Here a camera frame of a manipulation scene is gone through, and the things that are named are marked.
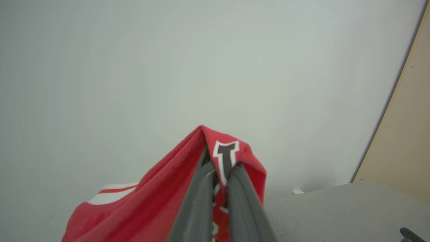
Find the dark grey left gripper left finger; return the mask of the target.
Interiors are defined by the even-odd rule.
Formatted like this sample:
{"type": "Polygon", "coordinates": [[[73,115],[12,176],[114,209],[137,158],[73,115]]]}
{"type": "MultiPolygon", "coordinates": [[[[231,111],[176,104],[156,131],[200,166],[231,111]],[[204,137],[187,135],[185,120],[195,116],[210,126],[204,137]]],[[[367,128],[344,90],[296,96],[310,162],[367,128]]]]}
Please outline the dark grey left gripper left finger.
{"type": "Polygon", "coordinates": [[[168,242],[212,240],[214,173],[214,163],[208,148],[205,147],[170,230],[168,242]]]}

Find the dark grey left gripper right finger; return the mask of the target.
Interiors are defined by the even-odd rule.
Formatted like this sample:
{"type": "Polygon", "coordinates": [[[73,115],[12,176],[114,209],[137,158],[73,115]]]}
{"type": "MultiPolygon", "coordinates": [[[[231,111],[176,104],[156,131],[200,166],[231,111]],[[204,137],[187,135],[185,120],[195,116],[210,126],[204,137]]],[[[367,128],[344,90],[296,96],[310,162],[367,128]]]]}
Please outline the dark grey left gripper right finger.
{"type": "Polygon", "coordinates": [[[242,163],[235,165],[227,182],[230,241],[276,242],[251,179],[242,163]]]}

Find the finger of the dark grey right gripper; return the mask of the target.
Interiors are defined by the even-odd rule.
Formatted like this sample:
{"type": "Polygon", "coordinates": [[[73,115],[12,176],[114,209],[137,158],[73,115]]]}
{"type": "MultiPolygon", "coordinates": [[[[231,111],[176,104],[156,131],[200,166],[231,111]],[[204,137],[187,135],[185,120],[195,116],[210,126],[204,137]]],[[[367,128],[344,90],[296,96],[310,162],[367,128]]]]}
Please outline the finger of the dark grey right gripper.
{"type": "Polygon", "coordinates": [[[400,228],[400,234],[402,235],[401,242],[425,242],[424,239],[413,233],[413,231],[409,230],[406,227],[400,228]]]}

